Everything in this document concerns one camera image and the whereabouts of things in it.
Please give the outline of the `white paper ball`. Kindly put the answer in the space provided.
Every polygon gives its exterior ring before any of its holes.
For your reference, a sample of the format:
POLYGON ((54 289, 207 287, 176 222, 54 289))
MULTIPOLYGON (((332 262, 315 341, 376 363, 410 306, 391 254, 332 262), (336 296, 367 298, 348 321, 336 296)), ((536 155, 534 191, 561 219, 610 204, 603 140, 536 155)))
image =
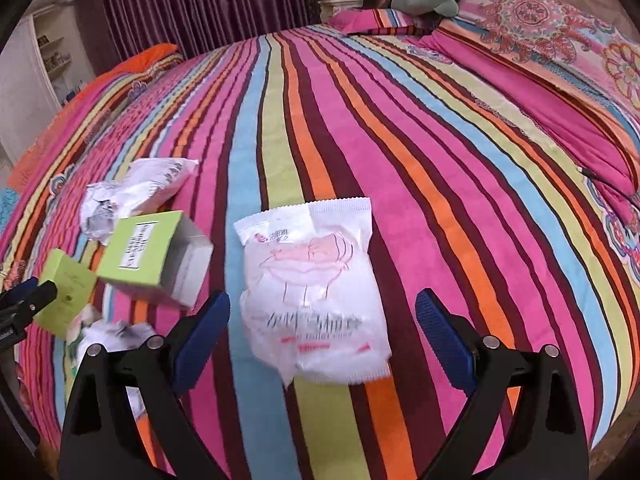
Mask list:
POLYGON ((156 335, 148 323, 110 323, 91 304, 83 307, 66 330, 66 356, 70 361, 70 385, 78 373, 82 359, 93 344, 102 344, 107 352, 139 348, 156 335))

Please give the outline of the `colourful striped bed sheet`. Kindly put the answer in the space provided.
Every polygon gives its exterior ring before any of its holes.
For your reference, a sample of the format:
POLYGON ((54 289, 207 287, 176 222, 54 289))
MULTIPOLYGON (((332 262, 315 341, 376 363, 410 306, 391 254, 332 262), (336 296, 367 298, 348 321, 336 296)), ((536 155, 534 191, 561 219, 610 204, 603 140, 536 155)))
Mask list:
POLYGON ((198 171, 169 202, 214 245, 205 290, 238 298, 238 220, 367 196, 370 257, 392 347, 370 385, 282 385, 234 316, 186 397, 233 479, 412 479, 457 418, 454 390, 416 326, 446 306, 513 348, 555 344, 599 442, 639 385, 639 116, 492 52, 457 24, 421 41, 308 26, 97 84, 1 195, 1 284, 61 249, 95 268, 86 187, 136 159, 198 171))

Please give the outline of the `white printed plastic bag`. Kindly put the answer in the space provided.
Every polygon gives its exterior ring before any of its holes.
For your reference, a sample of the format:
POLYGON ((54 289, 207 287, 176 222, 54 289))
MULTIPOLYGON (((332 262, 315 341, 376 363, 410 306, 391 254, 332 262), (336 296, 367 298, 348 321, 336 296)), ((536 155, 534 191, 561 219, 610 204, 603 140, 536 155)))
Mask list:
POLYGON ((390 376, 367 197, 278 207, 234 229, 243 247, 242 322, 259 361, 285 385, 296 378, 359 385, 390 376))

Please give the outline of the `white shelf cabinet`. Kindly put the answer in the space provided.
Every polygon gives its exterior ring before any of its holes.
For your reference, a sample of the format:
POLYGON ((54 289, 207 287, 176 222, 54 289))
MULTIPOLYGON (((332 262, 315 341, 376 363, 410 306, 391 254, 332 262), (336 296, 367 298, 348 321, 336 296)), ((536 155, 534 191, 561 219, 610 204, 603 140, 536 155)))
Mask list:
POLYGON ((75 0, 36 0, 1 52, 1 149, 11 165, 94 78, 75 0))

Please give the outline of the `floral patterned quilt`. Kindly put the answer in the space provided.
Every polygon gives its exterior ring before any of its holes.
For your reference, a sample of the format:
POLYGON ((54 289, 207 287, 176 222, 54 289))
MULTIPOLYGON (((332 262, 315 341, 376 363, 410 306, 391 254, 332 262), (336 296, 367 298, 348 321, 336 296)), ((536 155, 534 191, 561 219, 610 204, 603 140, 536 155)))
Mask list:
POLYGON ((462 0, 418 45, 506 94, 589 180, 639 270, 639 46, 561 0, 462 0))

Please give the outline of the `white plastic wrapper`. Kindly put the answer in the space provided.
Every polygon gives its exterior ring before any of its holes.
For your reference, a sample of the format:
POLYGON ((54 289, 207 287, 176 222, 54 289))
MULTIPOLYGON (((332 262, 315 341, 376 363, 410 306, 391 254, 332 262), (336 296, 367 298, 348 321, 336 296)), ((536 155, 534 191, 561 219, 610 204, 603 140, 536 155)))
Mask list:
POLYGON ((140 158, 122 180, 89 184, 79 209, 81 232, 106 246, 119 220, 152 214, 198 169, 195 159, 140 158))

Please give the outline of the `purple curtain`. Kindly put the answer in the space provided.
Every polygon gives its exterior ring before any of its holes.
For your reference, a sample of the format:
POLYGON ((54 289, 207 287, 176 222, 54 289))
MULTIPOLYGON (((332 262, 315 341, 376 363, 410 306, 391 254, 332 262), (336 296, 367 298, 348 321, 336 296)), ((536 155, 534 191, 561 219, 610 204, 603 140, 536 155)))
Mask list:
POLYGON ((156 44, 194 58, 226 44, 317 23, 318 0, 75 0, 94 72, 156 44))

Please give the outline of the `small green cardboard box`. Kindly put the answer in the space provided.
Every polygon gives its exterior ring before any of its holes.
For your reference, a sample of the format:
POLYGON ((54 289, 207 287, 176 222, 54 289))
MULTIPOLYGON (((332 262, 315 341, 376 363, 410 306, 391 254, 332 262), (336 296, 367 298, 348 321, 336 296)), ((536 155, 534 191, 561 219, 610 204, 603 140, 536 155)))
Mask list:
POLYGON ((64 339, 76 315, 88 304, 98 277, 61 249, 51 249, 39 283, 51 281, 56 298, 35 316, 36 323, 50 334, 64 339))

